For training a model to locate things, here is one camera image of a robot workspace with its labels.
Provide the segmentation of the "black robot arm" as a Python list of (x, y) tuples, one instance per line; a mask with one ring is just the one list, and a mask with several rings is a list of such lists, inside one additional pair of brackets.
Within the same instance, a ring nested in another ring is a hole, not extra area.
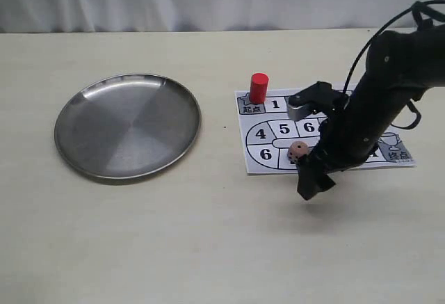
[(296, 161), (298, 193), (310, 200), (331, 189), (329, 174), (362, 165), (404, 107), (444, 86), (444, 26), (411, 33), (384, 31), (372, 41), (365, 72), (351, 95), (318, 81), (288, 99), (290, 119), (324, 113), (320, 138)]

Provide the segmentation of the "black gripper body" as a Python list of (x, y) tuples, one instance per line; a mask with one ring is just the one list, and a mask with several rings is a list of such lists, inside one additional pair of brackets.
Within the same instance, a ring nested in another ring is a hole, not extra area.
[(340, 99), (321, 125), (321, 138), (305, 157), (314, 172), (337, 172), (363, 164), (379, 139), (379, 99)]

